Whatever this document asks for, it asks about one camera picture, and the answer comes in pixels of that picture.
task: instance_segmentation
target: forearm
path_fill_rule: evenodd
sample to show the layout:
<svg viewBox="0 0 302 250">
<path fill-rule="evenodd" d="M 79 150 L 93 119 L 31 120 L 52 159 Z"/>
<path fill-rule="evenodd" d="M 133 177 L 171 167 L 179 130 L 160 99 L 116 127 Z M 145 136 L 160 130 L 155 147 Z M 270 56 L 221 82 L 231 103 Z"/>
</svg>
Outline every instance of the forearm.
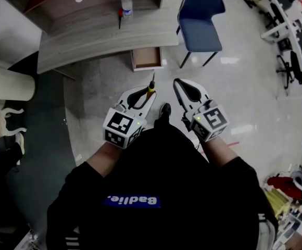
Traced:
<svg viewBox="0 0 302 250">
<path fill-rule="evenodd" d="M 201 141 L 201 146 L 208 160 L 218 168 L 237 157 L 237 154 L 220 137 L 211 139 L 208 142 Z"/>
<path fill-rule="evenodd" d="M 105 177 L 113 170 L 121 153 L 122 149 L 106 142 L 86 162 L 101 176 Z"/>
</svg>

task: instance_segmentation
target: tiled floor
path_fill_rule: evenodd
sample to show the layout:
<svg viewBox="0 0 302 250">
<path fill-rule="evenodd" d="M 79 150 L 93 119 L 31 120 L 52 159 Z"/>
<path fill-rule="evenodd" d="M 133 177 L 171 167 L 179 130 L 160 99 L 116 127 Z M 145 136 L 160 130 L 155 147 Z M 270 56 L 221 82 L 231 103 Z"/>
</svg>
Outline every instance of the tiled floor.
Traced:
<svg viewBox="0 0 302 250">
<path fill-rule="evenodd" d="M 177 12 L 181 0 L 169 0 Z M 288 170 L 302 161 L 302 85 L 290 86 L 287 97 L 282 78 L 275 73 L 276 46 L 260 38 L 265 30 L 262 16 L 243 0 L 224 0 L 226 13 L 213 21 L 223 51 L 205 67 L 210 54 L 192 53 L 183 69 L 186 55 L 181 34 L 180 45 L 164 47 L 167 65 L 156 71 L 157 98 L 147 116 L 148 124 L 157 118 L 163 102 L 172 106 L 171 123 L 190 138 L 180 121 L 183 109 L 174 90 L 175 78 L 190 79 L 205 86 L 209 95 L 222 104 L 231 124 L 222 134 L 227 143 L 239 142 L 233 149 L 251 166 L 260 180 L 271 172 Z M 122 92 L 148 85 L 153 72 L 133 73 L 129 54 L 83 61 L 81 85 L 65 80 L 67 121 L 77 164 L 87 160 L 103 144 L 102 124 L 108 109 Z"/>
</svg>

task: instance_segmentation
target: blue chair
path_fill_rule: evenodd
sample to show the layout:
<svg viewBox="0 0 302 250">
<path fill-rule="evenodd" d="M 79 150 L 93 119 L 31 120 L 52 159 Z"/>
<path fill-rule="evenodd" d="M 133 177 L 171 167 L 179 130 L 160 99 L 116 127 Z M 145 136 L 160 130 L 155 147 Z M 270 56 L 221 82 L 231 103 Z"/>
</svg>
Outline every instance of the blue chair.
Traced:
<svg viewBox="0 0 302 250">
<path fill-rule="evenodd" d="M 222 50 L 217 31 L 212 23 L 213 15 L 224 13 L 223 0 L 183 0 L 178 14 L 179 27 L 188 54 L 180 68 L 184 66 L 192 52 L 214 52 L 203 67 Z"/>
</svg>

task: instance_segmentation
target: black shoe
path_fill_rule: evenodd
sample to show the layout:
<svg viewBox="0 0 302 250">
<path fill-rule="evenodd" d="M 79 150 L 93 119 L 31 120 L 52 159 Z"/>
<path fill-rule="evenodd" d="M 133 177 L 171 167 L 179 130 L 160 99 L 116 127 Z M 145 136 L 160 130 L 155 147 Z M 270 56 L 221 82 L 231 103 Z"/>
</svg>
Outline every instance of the black shoe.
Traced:
<svg viewBox="0 0 302 250">
<path fill-rule="evenodd" d="M 164 103 L 161 107 L 160 107 L 160 111 L 159 111 L 159 118 L 162 116 L 162 115 L 167 115 L 167 117 L 169 118 L 170 115 L 172 113 L 172 110 L 171 110 L 171 105 L 169 103 Z"/>
</svg>

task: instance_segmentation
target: grey floor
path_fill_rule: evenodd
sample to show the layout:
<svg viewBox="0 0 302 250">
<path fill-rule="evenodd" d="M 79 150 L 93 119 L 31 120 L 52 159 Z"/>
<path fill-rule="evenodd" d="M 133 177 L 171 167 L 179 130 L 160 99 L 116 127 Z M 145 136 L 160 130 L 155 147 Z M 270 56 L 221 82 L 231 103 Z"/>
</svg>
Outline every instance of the grey floor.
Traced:
<svg viewBox="0 0 302 250">
<path fill-rule="evenodd" d="M 168 6 L 177 12 L 180 3 L 169 0 Z M 169 102 L 170 122 L 196 140 L 180 121 L 183 109 L 172 85 L 175 78 L 202 84 L 230 119 L 221 137 L 228 144 L 238 142 L 232 148 L 262 180 L 271 172 L 287 171 L 290 164 L 295 167 L 302 162 L 302 85 L 293 83 L 286 96 L 284 79 L 275 73 L 278 50 L 260 38 L 265 28 L 257 9 L 249 9 L 243 0 L 224 3 L 226 13 L 213 18 L 223 51 L 207 66 L 202 64 L 210 54 L 192 53 L 184 68 L 179 68 L 187 53 L 181 34 L 179 46 L 163 47 L 167 65 L 156 71 L 157 98 L 147 121 L 151 127 L 160 105 Z M 102 124 L 121 93 L 150 82 L 152 71 L 134 73 L 130 63 L 129 54 L 83 61 L 76 64 L 83 80 L 65 79 L 67 124 L 77 165 L 103 144 Z"/>
<path fill-rule="evenodd" d="M 8 119 L 8 128 L 25 127 L 27 132 L 21 164 L 7 174 L 5 181 L 19 211 L 44 240 L 48 206 L 76 164 L 65 122 L 63 76 L 48 72 L 39 75 L 36 82 L 30 101 L 6 102 L 6 107 L 24 109 L 24 113 Z"/>
</svg>

